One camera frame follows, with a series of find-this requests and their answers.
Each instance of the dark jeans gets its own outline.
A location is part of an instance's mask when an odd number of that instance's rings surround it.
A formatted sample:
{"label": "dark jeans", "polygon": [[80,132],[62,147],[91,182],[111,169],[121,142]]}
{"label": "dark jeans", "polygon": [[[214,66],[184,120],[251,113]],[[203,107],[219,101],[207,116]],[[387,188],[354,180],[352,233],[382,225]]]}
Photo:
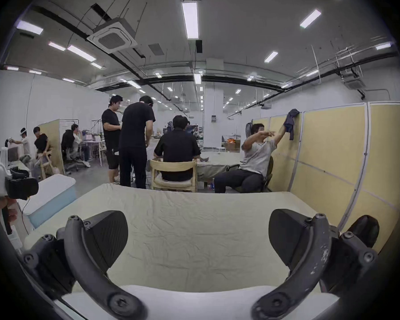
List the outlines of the dark jeans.
{"label": "dark jeans", "polygon": [[251,193],[261,190],[264,178],[262,174],[234,169],[218,174],[215,179],[215,193],[225,193],[227,186],[235,189],[241,187],[243,193]]}
{"label": "dark jeans", "polygon": [[145,189],[147,149],[145,147],[120,148],[118,156],[120,158],[120,185],[130,187],[130,174],[133,165],[136,187]]}

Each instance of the air conditioner unit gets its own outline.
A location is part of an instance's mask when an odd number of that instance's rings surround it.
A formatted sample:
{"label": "air conditioner unit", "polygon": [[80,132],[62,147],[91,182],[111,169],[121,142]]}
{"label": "air conditioner unit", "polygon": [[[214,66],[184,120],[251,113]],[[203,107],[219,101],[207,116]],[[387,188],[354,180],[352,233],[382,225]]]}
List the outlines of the air conditioner unit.
{"label": "air conditioner unit", "polygon": [[114,18],[98,26],[93,30],[93,34],[87,37],[87,40],[106,53],[138,45],[135,41],[135,31],[123,18]]}

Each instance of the fluorescent light fixture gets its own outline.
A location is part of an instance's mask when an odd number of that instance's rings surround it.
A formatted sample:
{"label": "fluorescent light fixture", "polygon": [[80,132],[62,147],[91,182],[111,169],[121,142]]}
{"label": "fluorescent light fixture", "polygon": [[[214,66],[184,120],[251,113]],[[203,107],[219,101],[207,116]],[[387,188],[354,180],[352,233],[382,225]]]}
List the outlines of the fluorescent light fixture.
{"label": "fluorescent light fixture", "polygon": [[96,58],[91,56],[90,54],[86,53],[83,50],[80,50],[78,47],[75,47],[74,45],[70,45],[67,50],[74,52],[76,55],[79,55],[80,57],[83,57],[84,59],[87,59],[88,61],[96,61]]}
{"label": "fluorescent light fixture", "polygon": [[274,59],[274,57],[277,55],[278,55],[278,52],[276,52],[276,51],[271,52],[271,54],[264,60],[264,62],[265,63],[271,62]]}
{"label": "fluorescent light fixture", "polygon": [[135,87],[135,88],[137,88],[137,89],[140,89],[140,88],[141,88],[141,86],[138,85],[138,84],[136,84],[134,81],[128,81],[128,83],[129,83],[132,87]]}
{"label": "fluorescent light fixture", "polygon": [[317,11],[316,9],[300,24],[304,29],[307,28],[309,24],[311,24],[315,19],[317,19],[322,13]]}
{"label": "fluorescent light fixture", "polygon": [[311,71],[311,72],[307,73],[306,76],[307,76],[307,77],[313,76],[313,75],[314,75],[315,73],[317,73],[317,72],[319,72],[319,71],[318,71],[318,70]]}
{"label": "fluorescent light fixture", "polygon": [[194,74],[194,82],[196,84],[201,84],[201,74],[199,74],[199,73]]}
{"label": "fluorescent light fixture", "polygon": [[102,69],[101,65],[98,65],[96,63],[90,63],[90,65],[93,65],[94,67],[97,67],[98,69]]}
{"label": "fluorescent light fixture", "polygon": [[49,44],[48,44],[48,45],[54,47],[55,49],[58,49],[58,50],[61,50],[61,51],[65,51],[65,47],[60,46],[60,45],[58,45],[58,44],[55,44],[55,43],[52,42],[52,41],[49,41]]}
{"label": "fluorescent light fixture", "polygon": [[43,29],[39,26],[35,26],[33,24],[27,23],[26,21],[21,20],[16,26],[17,29],[23,29],[24,31],[33,32],[36,35],[39,35],[43,32]]}
{"label": "fluorescent light fixture", "polygon": [[379,44],[379,45],[375,46],[375,49],[382,50],[382,49],[386,49],[388,47],[391,47],[391,43]]}
{"label": "fluorescent light fixture", "polygon": [[197,12],[197,1],[182,3],[184,13],[185,30],[188,39],[199,38],[199,18]]}

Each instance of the bed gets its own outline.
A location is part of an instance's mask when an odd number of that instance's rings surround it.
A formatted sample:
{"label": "bed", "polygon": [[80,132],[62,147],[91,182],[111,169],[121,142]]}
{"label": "bed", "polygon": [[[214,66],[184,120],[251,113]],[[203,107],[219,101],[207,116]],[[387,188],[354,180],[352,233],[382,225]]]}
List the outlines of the bed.
{"label": "bed", "polygon": [[108,270],[117,285],[186,292],[278,286],[288,276],[268,239],[270,214],[278,208],[309,217],[316,213],[290,192],[215,195],[103,184],[39,226],[24,247],[45,233],[55,234],[70,215],[85,219],[120,210],[129,238]]}

